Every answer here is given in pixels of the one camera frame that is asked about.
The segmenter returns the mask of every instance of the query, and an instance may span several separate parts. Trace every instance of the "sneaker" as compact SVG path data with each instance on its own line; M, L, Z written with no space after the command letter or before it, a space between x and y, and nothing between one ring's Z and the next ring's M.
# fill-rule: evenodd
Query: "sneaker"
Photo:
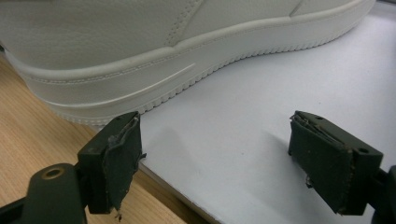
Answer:
M226 64L334 40L374 2L1 1L0 44L58 115L102 125L149 111Z

